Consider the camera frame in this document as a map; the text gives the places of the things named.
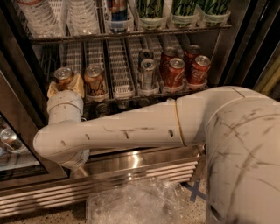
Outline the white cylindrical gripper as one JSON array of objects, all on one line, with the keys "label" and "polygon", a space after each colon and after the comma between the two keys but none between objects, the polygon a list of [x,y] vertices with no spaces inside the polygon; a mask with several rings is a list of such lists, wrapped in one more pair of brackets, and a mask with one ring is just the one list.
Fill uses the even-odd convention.
[{"label": "white cylindrical gripper", "polygon": [[60,91],[57,83],[49,84],[47,97],[48,123],[55,124],[64,121],[79,122],[83,115],[83,100],[85,96],[84,81],[80,74],[76,74],[68,84],[69,90]]}]

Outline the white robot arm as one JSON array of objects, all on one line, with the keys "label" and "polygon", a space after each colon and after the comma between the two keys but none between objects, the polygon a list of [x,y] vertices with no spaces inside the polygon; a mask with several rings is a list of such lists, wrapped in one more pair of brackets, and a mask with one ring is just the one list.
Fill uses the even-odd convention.
[{"label": "white robot arm", "polygon": [[35,151],[67,168],[84,151],[206,146],[206,223],[280,224],[280,102],[244,87],[210,88],[83,122],[71,90],[47,102]]}]

